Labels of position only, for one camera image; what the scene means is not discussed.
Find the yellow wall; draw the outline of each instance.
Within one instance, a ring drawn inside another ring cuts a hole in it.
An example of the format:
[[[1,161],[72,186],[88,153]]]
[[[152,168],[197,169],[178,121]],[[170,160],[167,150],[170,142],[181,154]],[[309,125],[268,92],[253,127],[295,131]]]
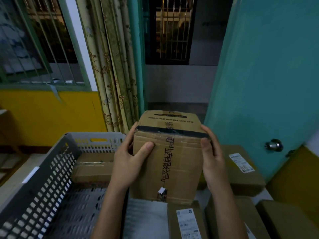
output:
[[[106,132],[97,92],[59,95],[62,103],[51,91],[0,91],[0,107],[12,114],[18,144],[53,146],[66,132]],[[0,145],[7,145],[3,138]]]
[[[319,158],[300,147],[268,183],[274,200],[298,205],[319,227]]]

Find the door handle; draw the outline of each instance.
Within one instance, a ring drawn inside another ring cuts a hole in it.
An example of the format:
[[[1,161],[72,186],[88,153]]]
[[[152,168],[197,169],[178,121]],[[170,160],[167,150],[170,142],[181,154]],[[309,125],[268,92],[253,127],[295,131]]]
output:
[[[265,143],[265,148],[267,150],[281,152],[284,149],[284,146],[279,139],[272,139],[270,142]]]

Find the curtain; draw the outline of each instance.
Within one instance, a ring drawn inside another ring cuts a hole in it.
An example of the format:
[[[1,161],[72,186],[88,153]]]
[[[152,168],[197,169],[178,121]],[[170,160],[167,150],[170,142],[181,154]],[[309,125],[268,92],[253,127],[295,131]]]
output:
[[[138,120],[138,93],[127,0],[77,0],[109,132]]]

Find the teal door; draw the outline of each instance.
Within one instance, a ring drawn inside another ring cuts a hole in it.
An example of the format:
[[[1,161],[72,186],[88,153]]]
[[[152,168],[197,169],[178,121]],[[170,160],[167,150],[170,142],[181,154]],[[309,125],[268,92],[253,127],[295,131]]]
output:
[[[266,181],[319,128],[319,0],[234,0],[205,124]]]

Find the gray plastic crate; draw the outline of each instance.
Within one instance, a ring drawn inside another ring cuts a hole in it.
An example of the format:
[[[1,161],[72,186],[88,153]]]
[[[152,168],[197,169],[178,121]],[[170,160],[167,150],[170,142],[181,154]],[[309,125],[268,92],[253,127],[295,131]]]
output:
[[[0,208],[0,238],[89,238],[106,189],[78,189],[70,176],[81,153],[115,152],[120,132],[70,132]]]

